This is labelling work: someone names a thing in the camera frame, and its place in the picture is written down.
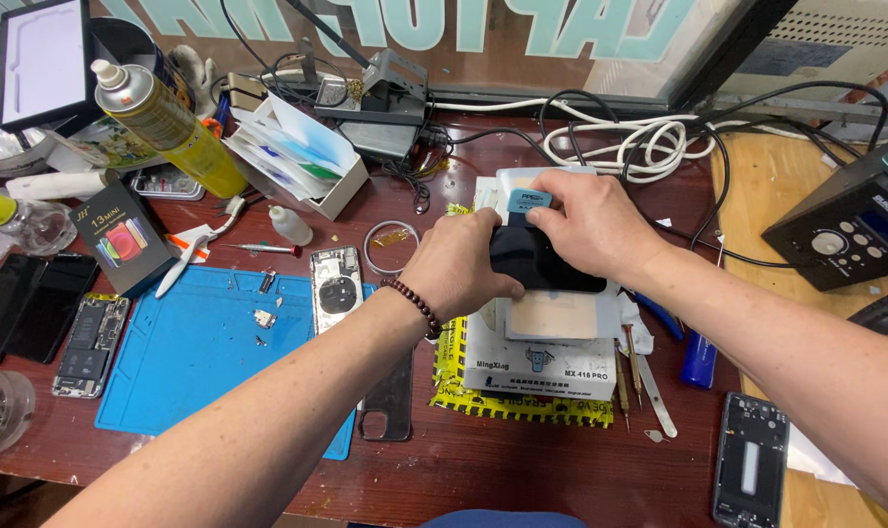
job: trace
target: white spray nozzle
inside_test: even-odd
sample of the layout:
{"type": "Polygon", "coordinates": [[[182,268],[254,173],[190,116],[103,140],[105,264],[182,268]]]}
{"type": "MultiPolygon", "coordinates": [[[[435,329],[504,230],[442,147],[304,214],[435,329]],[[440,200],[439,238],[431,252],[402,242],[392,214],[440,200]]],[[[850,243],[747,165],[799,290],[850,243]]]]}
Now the white spray nozzle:
{"type": "Polygon", "coordinates": [[[95,71],[98,77],[98,83],[103,88],[114,88],[120,85],[128,73],[121,66],[115,66],[103,59],[96,59],[92,62],[92,71],[95,71]]]}

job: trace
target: screwdriver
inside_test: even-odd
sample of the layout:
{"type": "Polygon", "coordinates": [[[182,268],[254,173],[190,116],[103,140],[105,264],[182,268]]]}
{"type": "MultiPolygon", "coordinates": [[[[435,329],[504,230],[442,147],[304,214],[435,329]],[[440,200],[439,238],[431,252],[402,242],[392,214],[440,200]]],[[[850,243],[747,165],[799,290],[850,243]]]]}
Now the screwdriver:
{"type": "Polygon", "coordinates": [[[248,251],[266,251],[269,253],[290,253],[291,255],[297,257],[299,254],[299,248],[295,245],[291,247],[282,247],[277,245],[266,245],[266,244],[219,244],[229,247],[238,247],[239,249],[245,249],[248,251]]]}
{"type": "Polygon", "coordinates": [[[620,394],[620,409],[626,418],[626,432],[629,432],[629,399],[626,390],[626,376],[623,376],[623,365],[620,363],[619,340],[614,340],[614,356],[616,356],[616,388],[620,394]]]}
{"type": "Polygon", "coordinates": [[[636,358],[636,346],[632,343],[632,325],[624,324],[626,344],[629,347],[629,368],[632,370],[632,388],[636,389],[639,410],[643,409],[643,380],[639,377],[639,359],[636,358]]]}

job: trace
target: spray can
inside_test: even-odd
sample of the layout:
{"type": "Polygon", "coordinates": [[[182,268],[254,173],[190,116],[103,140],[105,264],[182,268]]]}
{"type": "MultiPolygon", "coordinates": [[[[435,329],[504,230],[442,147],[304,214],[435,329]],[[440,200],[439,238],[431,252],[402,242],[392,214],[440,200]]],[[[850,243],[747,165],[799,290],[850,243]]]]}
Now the spray can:
{"type": "Polygon", "coordinates": [[[222,141],[146,67],[92,63],[98,75],[95,100],[106,114],[143,139],[168,162],[213,195],[231,198],[248,182],[222,141]]]}

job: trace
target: hand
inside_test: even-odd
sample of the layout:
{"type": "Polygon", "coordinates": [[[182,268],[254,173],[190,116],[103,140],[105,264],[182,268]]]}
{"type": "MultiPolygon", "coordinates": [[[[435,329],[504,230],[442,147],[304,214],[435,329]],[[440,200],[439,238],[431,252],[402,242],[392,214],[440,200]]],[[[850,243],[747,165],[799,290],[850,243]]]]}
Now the hand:
{"type": "Polygon", "coordinates": [[[490,237],[502,219],[493,208],[442,216],[399,277],[442,323],[472,314],[493,297],[520,299],[519,281],[490,266],[490,237]]]}
{"type": "Polygon", "coordinates": [[[672,247],[612,176],[553,169],[539,174],[531,188],[551,193],[564,208],[535,208],[526,219],[548,235],[561,258],[585,273],[634,286],[632,274],[672,247]]]}

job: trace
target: water bottle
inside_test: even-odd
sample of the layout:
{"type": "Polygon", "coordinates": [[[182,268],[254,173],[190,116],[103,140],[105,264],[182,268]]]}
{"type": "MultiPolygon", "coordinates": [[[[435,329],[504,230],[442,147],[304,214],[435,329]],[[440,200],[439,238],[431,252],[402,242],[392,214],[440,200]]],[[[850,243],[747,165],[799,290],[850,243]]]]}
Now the water bottle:
{"type": "Polygon", "coordinates": [[[63,204],[15,200],[0,195],[0,232],[14,239],[24,255],[46,257],[75,240],[77,230],[63,204]]]}

